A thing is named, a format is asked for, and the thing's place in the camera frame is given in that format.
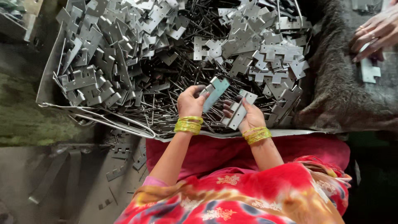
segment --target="gray fur rug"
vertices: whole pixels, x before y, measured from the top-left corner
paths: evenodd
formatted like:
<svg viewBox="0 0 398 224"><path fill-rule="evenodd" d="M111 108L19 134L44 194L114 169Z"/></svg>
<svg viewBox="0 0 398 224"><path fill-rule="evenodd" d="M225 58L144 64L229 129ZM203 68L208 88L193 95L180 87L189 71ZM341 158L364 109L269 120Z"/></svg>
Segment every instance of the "gray fur rug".
<svg viewBox="0 0 398 224"><path fill-rule="evenodd" d="M371 16L352 11L351 1L302 0L302 10L314 24L323 16L322 30L314 37L317 48L308 60L308 80L316 77L312 102L297 112L297 128L331 133L364 130L398 131L398 53L386 51L379 63L376 84L359 80L351 63L348 43L355 29Z"/></svg>

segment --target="tie-dye fabric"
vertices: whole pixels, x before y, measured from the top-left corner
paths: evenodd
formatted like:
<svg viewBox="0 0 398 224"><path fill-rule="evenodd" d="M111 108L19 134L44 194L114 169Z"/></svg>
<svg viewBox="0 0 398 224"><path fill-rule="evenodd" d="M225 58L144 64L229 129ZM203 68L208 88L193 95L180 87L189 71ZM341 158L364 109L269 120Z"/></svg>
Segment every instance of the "tie-dye fabric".
<svg viewBox="0 0 398 224"><path fill-rule="evenodd" d="M189 177L139 188L115 223L343 223L350 180L312 156L258 173Z"/></svg>

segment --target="woman's hand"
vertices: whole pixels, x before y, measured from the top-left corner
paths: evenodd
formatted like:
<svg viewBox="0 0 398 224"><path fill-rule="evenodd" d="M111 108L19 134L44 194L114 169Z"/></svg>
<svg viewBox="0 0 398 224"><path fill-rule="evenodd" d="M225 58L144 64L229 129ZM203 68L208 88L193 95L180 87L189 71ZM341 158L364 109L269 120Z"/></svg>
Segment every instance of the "woman's hand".
<svg viewBox="0 0 398 224"><path fill-rule="evenodd" d="M229 110L232 101L224 100L224 109L222 112L228 118L232 117L232 112ZM239 130L243 134L245 131L252 128L265 127L265 120L263 112L255 105L250 105L245 98L242 100L242 105L245 107L247 114L239 125Z"/></svg>
<svg viewBox="0 0 398 224"><path fill-rule="evenodd" d="M373 16L355 31L349 43L351 51L357 53L353 59L354 63L370 55L383 61L382 48L398 43L398 4L396 2L393 0L387 10ZM371 41L373 42L367 48L359 52L366 43Z"/></svg>
<svg viewBox="0 0 398 224"><path fill-rule="evenodd" d="M209 96L199 96L199 93L205 88L205 85L190 86L182 92L177 99L178 116L180 118L186 116L201 117L203 113L203 105Z"/></svg>

